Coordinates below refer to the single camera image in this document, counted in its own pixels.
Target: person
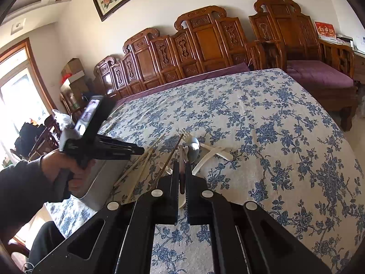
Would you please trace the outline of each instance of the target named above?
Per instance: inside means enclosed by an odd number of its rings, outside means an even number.
[[[94,161],[85,170],[75,159],[54,150],[32,161],[20,161],[0,172],[0,240],[3,244],[14,237],[28,223],[45,202],[56,202],[53,182],[61,169],[74,173],[68,181],[71,192],[83,185]],[[29,262],[36,265],[56,248],[64,237],[53,221],[46,222],[38,232],[29,254]]]

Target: tablecloth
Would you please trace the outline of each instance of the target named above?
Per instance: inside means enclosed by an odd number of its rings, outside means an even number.
[[[197,174],[228,201],[253,200],[339,272],[365,236],[363,171],[328,113],[280,69],[222,76],[123,104],[100,133],[147,148],[163,132],[132,200],[148,191],[186,129],[200,142],[224,146],[234,159],[211,158]],[[202,149],[197,162],[207,153]],[[138,168],[114,189],[124,203]],[[77,230],[95,211],[70,198],[46,205],[61,233]],[[209,228],[157,225],[151,273],[212,273]]]

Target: chair leg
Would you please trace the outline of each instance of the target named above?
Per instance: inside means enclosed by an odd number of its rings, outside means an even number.
[[[341,127],[344,132],[347,132],[352,127],[352,118],[355,116],[357,105],[342,108],[340,111]]]

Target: wooden sofa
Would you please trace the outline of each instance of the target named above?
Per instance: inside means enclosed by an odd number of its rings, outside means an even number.
[[[259,41],[248,43],[237,17],[218,6],[207,6],[178,17],[177,33],[160,36],[147,28],[129,38],[125,56],[108,56],[94,69],[101,92],[120,100],[160,85],[247,63],[265,69]]]
[[[268,67],[283,69],[327,111],[339,111],[341,127],[349,131],[358,105],[353,50],[319,39],[293,0],[257,0],[254,8],[249,19]]]

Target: hand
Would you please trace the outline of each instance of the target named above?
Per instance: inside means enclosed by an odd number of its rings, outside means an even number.
[[[41,169],[45,177],[54,182],[61,169],[69,169],[74,173],[73,179],[68,182],[69,190],[75,192],[83,186],[86,177],[90,174],[95,160],[89,161],[85,170],[81,169],[76,160],[61,153],[58,149],[46,154],[41,161]]]

